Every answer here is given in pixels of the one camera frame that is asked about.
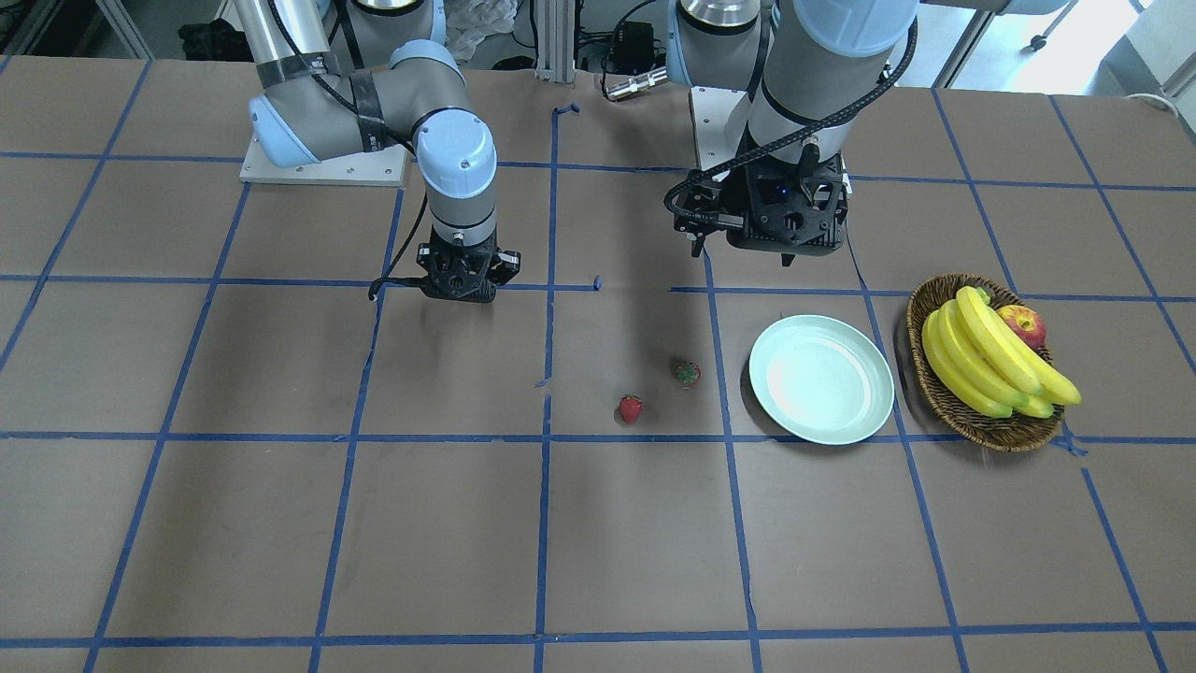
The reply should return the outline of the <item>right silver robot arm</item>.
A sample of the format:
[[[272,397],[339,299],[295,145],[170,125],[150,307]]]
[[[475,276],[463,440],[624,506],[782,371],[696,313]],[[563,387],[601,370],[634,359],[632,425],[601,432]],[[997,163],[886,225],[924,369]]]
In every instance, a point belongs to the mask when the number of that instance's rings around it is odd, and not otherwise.
[[[382,149],[409,149],[425,181],[431,239],[416,251],[423,276],[386,271],[370,286],[417,287],[444,301],[494,301],[520,273],[520,255],[498,246],[498,149],[472,110],[465,77],[444,38],[440,1],[353,1],[347,22],[393,37],[382,71],[344,69],[316,1],[238,1],[262,92],[248,103],[266,158],[281,169]]]

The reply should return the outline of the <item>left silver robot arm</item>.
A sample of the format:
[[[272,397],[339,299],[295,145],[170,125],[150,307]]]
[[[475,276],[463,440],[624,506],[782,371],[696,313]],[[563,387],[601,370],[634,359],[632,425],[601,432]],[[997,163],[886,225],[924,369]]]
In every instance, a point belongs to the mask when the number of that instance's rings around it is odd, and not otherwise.
[[[730,157],[663,197],[692,257],[714,234],[782,265],[837,251],[848,234],[843,145],[910,65],[919,4],[671,1],[666,16],[670,81],[745,97]]]

